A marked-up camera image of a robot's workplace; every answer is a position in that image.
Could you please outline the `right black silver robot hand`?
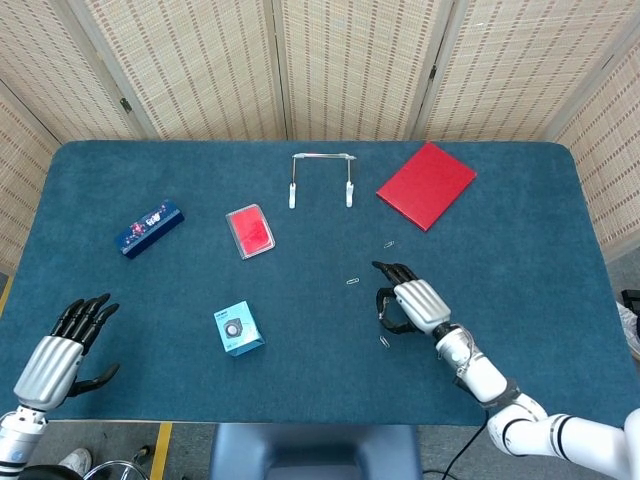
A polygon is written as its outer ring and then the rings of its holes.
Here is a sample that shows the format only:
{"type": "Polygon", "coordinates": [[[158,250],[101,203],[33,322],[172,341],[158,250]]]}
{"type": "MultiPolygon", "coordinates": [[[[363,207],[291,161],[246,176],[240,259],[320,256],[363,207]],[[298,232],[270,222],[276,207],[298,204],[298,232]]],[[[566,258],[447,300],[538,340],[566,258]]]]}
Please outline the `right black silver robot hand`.
{"type": "Polygon", "coordinates": [[[379,323],[390,333],[400,335],[421,332],[431,334],[441,324],[447,323],[451,310],[434,288],[406,265],[373,261],[372,266],[380,270],[391,283],[376,293],[376,310],[379,323]],[[387,317],[387,305],[395,300],[404,312],[407,321],[392,322],[387,317]]]}

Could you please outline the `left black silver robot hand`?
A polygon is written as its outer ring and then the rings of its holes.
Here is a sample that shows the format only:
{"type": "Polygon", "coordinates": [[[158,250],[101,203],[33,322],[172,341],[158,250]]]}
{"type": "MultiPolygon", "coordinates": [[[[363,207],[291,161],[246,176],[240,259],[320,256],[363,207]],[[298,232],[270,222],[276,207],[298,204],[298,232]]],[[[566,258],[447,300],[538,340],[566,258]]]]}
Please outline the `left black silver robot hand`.
{"type": "Polygon", "coordinates": [[[109,300],[108,293],[78,299],[60,314],[51,332],[37,344],[14,386],[22,407],[52,411],[68,398],[103,387],[117,374],[120,365],[114,363],[93,379],[78,379],[84,358],[106,321],[119,308],[109,300]]]}

